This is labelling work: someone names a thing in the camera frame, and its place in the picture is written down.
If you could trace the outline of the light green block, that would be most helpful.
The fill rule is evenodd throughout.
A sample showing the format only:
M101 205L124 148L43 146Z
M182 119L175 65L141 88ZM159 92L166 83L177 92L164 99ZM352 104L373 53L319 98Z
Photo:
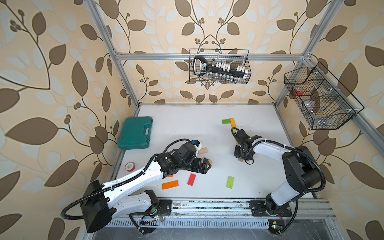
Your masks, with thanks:
M227 185L226 185L226 187L227 187L228 189L233 189L233 187L234 187L234 181L235 181L235 178L229 176L229 177L228 177L228 181L227 181Z

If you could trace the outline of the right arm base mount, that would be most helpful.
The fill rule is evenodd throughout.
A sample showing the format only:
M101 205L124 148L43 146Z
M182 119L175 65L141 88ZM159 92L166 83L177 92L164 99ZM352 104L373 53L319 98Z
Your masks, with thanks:
M249 201L253 217L292 217L293 213L289 203L278 206L272 200Z

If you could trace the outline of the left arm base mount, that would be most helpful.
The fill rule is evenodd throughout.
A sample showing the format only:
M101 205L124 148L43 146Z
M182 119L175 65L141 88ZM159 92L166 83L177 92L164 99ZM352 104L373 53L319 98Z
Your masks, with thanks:
M172 211L173 201L170 199L160 199L159 203L151 206L148 210L143 213L133 213L133 216L169 216Z

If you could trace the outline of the orange-yellow block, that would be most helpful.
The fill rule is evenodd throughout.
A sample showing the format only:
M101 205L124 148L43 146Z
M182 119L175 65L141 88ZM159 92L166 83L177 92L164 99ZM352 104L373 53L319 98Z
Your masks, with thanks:
M235 122L234 119L230 119L230 122L231 122L232 128L236 128L237 127L236 122Z

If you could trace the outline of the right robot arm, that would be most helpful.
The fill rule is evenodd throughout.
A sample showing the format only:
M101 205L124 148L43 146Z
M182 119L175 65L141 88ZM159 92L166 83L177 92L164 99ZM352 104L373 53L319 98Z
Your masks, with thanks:
M284 206L307 193L322 191L326 186L325 174L305 146L289 147L276 141L250 137L243 129L233 127L231 133L237 142L234 156L252 165L254 155L263 155L283 164L286 180L268 194L263 209L270 216L276 216Z

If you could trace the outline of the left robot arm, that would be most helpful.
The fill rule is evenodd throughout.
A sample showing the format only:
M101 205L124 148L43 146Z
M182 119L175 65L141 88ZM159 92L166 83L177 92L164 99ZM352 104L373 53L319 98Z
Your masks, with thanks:
M87 233L94 233L107 226L114 218L136 213L153 214L160 204L152 190L136 195L143 187L163 180L179 171L206 174L212 161L198 158L201 144L197 140L182 140L178 149L166 147L151 156L147 164L120 179L101 184L91 182L82 198L70 203L61 211L65 220L84 220Z

